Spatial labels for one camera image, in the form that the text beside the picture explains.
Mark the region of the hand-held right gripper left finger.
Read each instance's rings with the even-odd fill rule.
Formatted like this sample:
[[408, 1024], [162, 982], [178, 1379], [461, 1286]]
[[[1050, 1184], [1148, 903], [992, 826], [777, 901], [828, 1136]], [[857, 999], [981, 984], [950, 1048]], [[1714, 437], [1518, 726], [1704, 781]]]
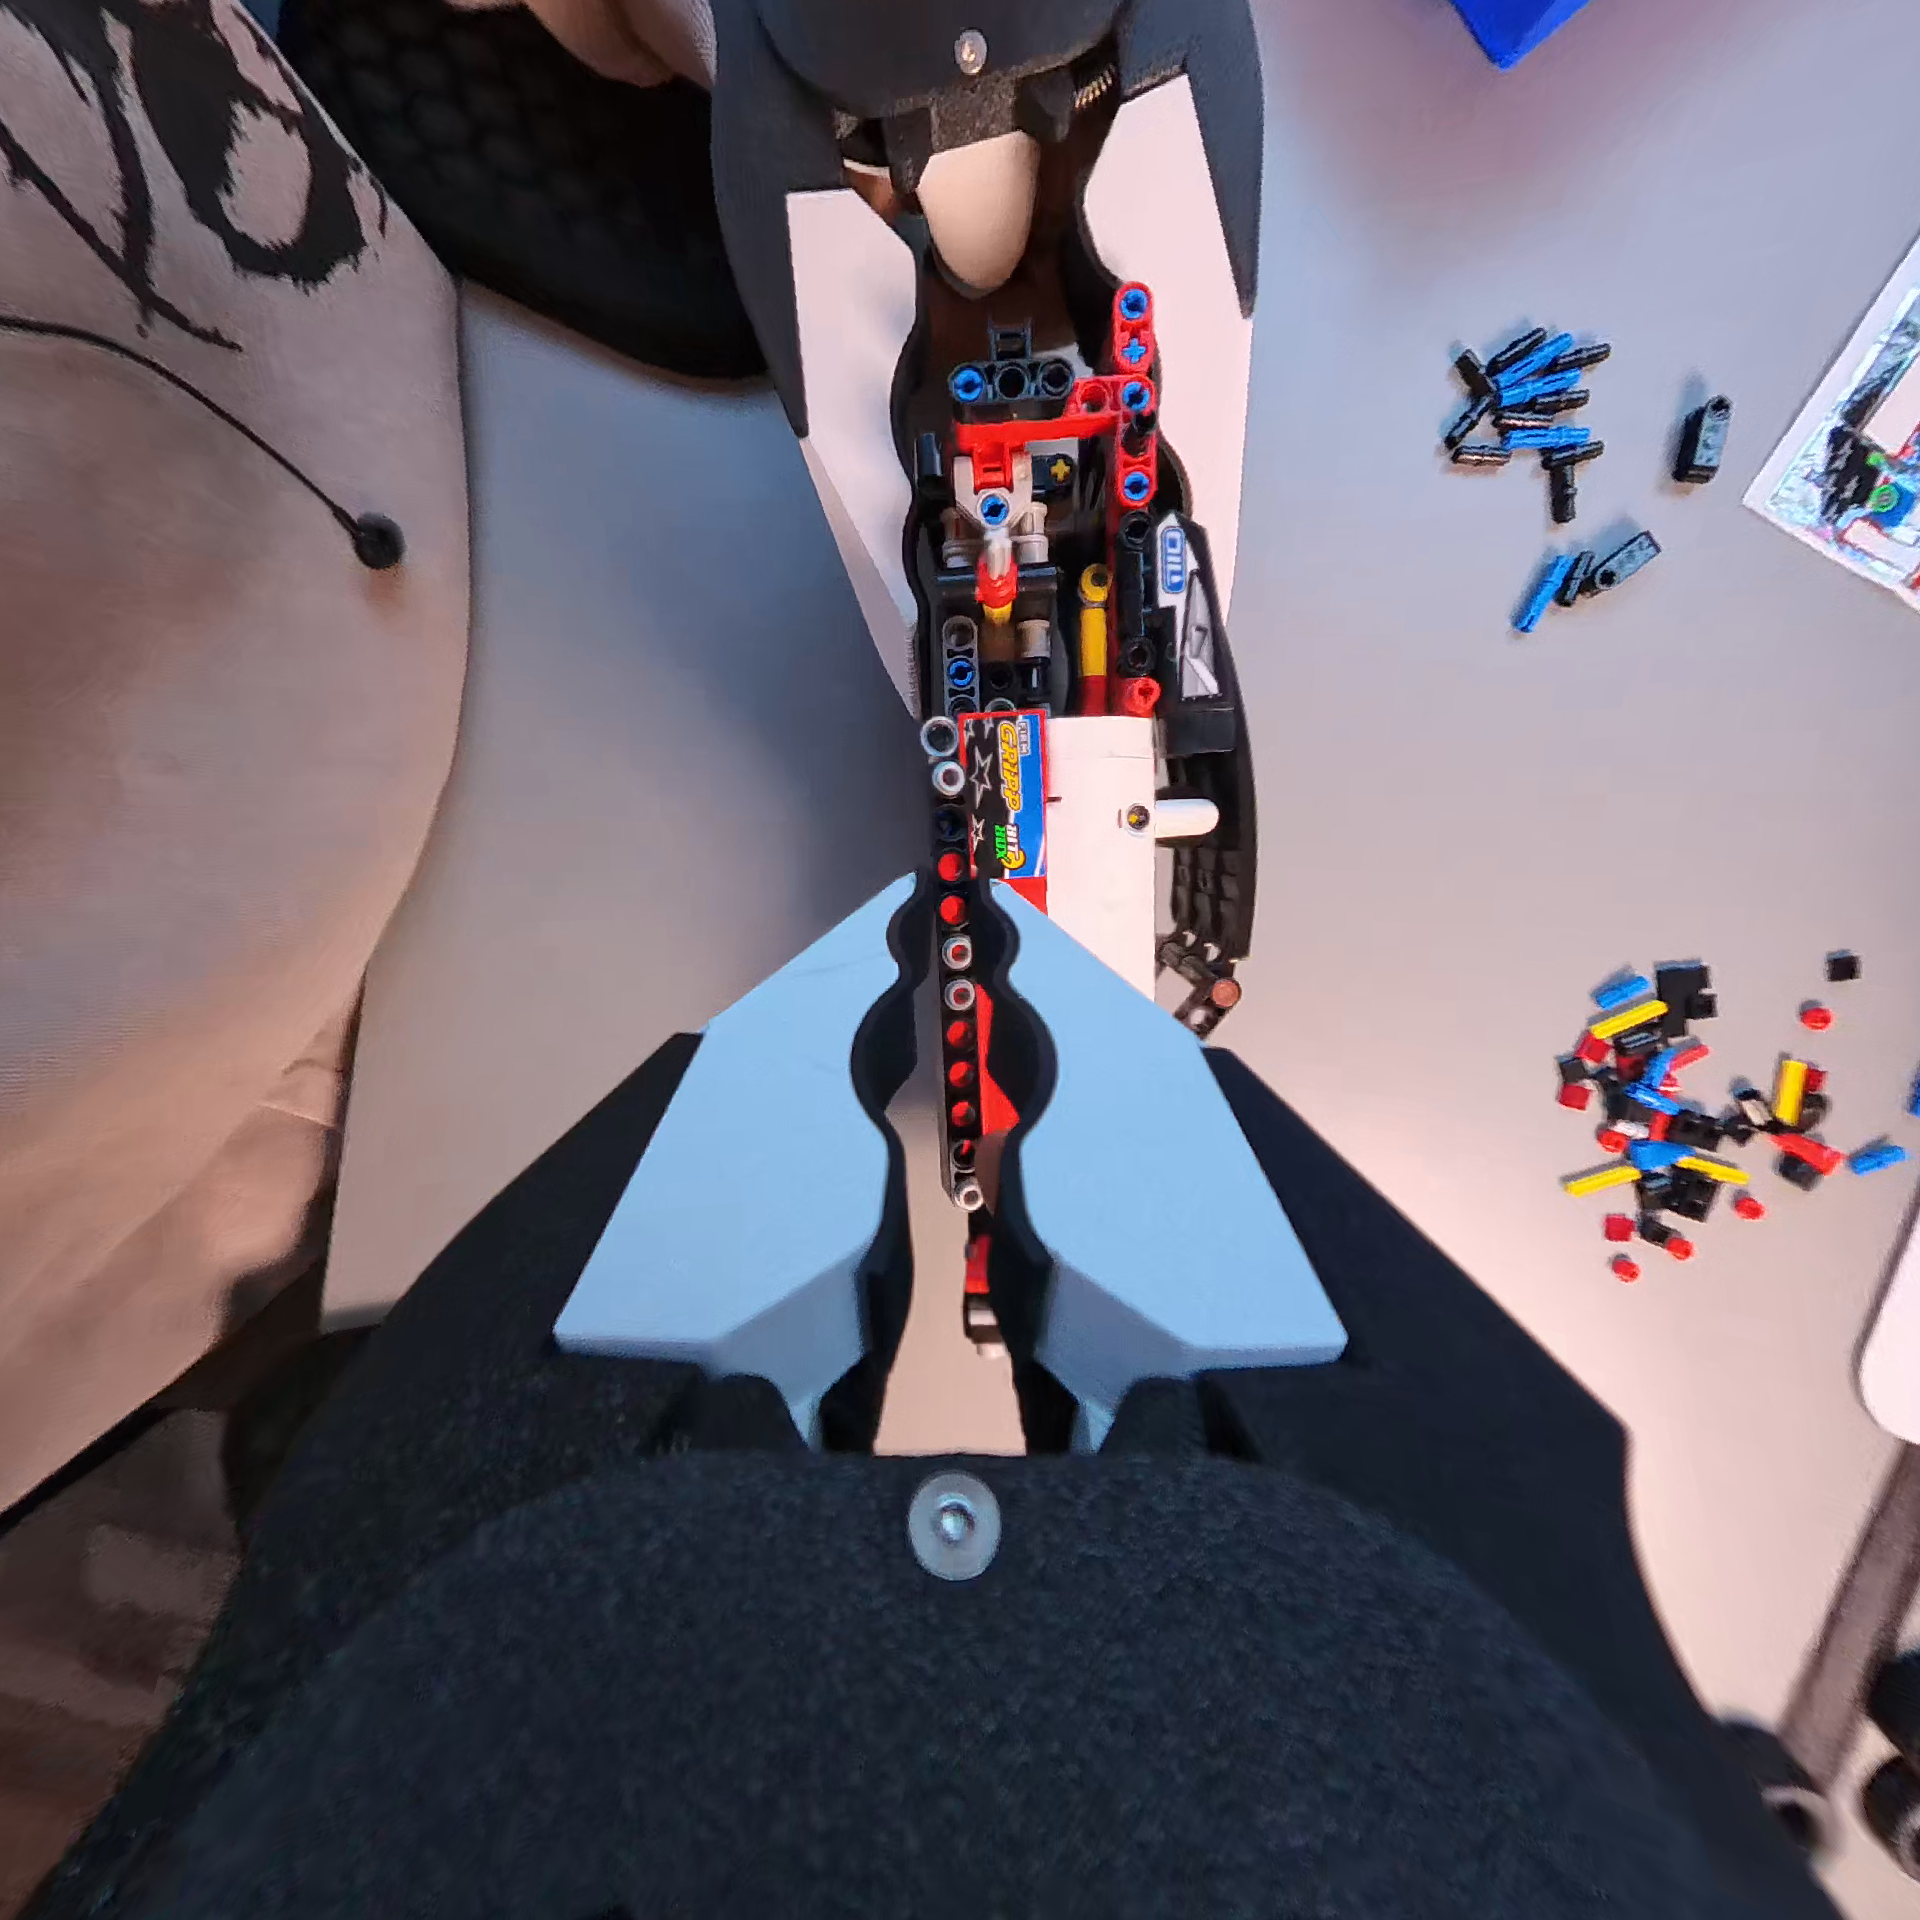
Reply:
[[778, 1389], [865, 1448], [912, 1293], [904, 1151], [932, 888], [910, 874], [716, 1015], [568, 1293], [564, 1352]]

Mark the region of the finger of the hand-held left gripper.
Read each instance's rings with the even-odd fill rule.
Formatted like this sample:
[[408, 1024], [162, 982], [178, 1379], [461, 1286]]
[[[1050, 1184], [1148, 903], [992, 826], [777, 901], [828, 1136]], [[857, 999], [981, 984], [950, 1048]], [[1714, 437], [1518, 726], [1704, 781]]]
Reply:
[[919, 623], [902, 540], [912, 485], [896, 447], [896, 370], [919, 315], [910, 244], [854, 190], [784, 200], [807, 405], [802, 458], [860, 613], [910, 712]]
[[1085, 187], [1087, 237], [1153, 296], [1164, 439], [1232, 602], [1254, 324], [1240, 315], [1188, 77], [1122, 102]]

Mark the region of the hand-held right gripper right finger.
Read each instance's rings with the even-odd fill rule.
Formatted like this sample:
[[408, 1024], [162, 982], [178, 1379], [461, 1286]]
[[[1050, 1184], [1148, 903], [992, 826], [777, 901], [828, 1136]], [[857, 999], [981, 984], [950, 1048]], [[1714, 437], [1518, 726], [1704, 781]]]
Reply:
[[999, 1165], [1006, 1253], [1039, 1269], [1031, 1360], [1100, 1448], [1145, 1379], [1336, 1360], [1349, 1335], [1207, 1046], [1012, 887], [999, 1070], [1018, 1122]]

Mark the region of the long black lego beam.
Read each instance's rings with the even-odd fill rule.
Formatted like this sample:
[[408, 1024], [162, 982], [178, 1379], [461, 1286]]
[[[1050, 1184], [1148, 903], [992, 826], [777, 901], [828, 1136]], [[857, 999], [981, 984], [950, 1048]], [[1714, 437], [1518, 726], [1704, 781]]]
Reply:
[[920, 746], [930, 774], [932, 992], [938, 1018], [937, 1122], [944, 1187], [950, 1202], [974, 1214], [984, 1206], [981, 1142], [986, 1134], [986, 1074], [983, 1066], [983, 1018], [974, 944], [974, 783], [968, 772], [968, 725], [977, 701], [953, 698], [942, 717], [926, 719]]

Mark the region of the lego race car model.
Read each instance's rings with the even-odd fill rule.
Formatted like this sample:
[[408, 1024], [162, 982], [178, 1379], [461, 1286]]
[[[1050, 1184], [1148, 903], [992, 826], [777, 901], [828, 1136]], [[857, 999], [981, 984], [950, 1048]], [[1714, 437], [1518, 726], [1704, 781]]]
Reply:
[[[942, 423], [919, 431], [902, 556], [919, 736], [953, 698], [977, 701], [974, 880], [1008, 883], [1143, 994], [1178, 980], [1173, 1015], [1204, 1037], [1240, 999], [1257, 790], [1208, 536], [1164, 447], [1159, 384], [1138, 278], [1110, 295], [1095, 359], [992, 323], [984, 351], [949, 367]], [[986, 1067], [977, 992], [984, 1142], [1012, 1131], [1016, 1106]], [[984, 1192], [966, 1214], [961, 1326], [1000, 1352], [989, 1248]]]

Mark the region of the person's left forearm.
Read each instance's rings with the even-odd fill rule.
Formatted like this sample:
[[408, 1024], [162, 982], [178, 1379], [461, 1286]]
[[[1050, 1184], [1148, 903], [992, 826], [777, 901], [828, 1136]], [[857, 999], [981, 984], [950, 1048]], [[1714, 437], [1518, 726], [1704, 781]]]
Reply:
[[594, 72], [657, 86], [716, 77], [710, 3], [526, 3], [542, 24]]

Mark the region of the bunch of blue black pins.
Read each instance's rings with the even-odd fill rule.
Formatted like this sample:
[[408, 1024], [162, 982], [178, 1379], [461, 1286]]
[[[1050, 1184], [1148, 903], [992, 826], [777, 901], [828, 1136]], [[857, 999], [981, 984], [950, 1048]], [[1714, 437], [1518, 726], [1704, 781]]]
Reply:
[[1601, 440], [1581, 413], [1592, 399], [1588, 376], [1610, 351], [1606, 341], [1548, 326], [1529, 326], [1492, 351], [1455, 348], [1460, 405], [1441, 431], [1447, 462], [1496, 469], [1524, 452], [1554, 472], [1598, 459]]

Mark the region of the blue bin with white label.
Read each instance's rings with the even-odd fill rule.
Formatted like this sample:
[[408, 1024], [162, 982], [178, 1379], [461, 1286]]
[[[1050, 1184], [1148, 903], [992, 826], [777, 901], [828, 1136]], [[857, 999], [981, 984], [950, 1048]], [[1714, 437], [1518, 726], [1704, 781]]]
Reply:
[[1490, 63], [1505, 71], [1541, 48], [1551, 34], [1570, 22], [1588, 3], [1584, 0], [1454, 0], [1477, 46]]

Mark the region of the pile of small colourful pieces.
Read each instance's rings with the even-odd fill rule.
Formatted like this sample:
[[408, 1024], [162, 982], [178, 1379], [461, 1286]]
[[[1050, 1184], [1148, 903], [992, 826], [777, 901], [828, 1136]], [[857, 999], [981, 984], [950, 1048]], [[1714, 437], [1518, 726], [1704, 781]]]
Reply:
[[1708, 1083], [1721, 997], [1704, 963], [1624, 966], [1592, 990], [1572, 1046], [1554, 1060], [1554, 1093], [1559, 1109], [1591, 1120], [1594, 1163], [1559, 1184], [1601, 1206], [1610, 1280], [1630, 1286], [1660, 1261], [1689, 1264], [1711, 1222], [1758, 1224], [1784, 1192], [1916, 1163], [1896, 1136], [1845, 1142], [1833, 1128], [1833, 1074], [1817, 1046], [1836, 1027], [1836, 990], [1860, 971], [1857, 954], [1830, 951], [1825, 992], [1796, 1005], [1792, 1043], [1764, 1074], [1737, 1072], [1721, 1090]]

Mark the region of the holographic sticker sheet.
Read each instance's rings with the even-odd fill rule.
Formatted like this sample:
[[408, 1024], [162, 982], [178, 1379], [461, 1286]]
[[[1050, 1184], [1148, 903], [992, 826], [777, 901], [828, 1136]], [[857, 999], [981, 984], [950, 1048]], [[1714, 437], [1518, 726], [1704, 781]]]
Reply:
[[1743, 506], [1918, 605], [1918, 246], [1745, 486]]

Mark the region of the white book stand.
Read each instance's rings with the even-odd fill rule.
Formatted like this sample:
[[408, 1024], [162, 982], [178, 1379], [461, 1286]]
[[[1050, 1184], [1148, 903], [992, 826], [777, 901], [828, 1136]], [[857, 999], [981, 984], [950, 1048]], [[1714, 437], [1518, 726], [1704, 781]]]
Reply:
[[1910, 1202], [1860, 1339], [1855, 1389], [1879, 1428], [1909, 1447], [1918, 1444], [1918, 1200]]

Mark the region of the black hoodie drawstring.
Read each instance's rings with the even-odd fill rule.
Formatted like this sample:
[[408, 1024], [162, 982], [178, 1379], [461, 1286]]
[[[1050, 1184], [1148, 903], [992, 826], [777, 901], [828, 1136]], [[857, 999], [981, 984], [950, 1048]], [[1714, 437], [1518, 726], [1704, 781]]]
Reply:
[[284, 472], [288, 472], [306, 494], [310, 494], [321, 506], [321, 509], [337, 524], [362, 570], [386, 572], [402, 564], [407, 542], [402, 527], [393, 516], [383, 512], [350, 512], [340, 501], [324, 491], [324, 486], [310, 472], [306, 472], [295, 459], [281, 452], [263, 434], [258, 434], [247, 420], [221, 406], [214, 397], [197, 389], [188, 376], [173, 372], [150, 354], [140, 351], [126, 343], [116, 343], [113, 338], [88, 326], [72, 326], [66, 323], [50, 319], [26, 319], [10, 314], [1, 314], [1, 331], [14, 334], [18, 338], [84, 344], [96, 351], [106, 351], [134, 367], [143, 367], [181, 395], [197, 403], [198, 410], [217, 419], [253, 451], [263, 452]]

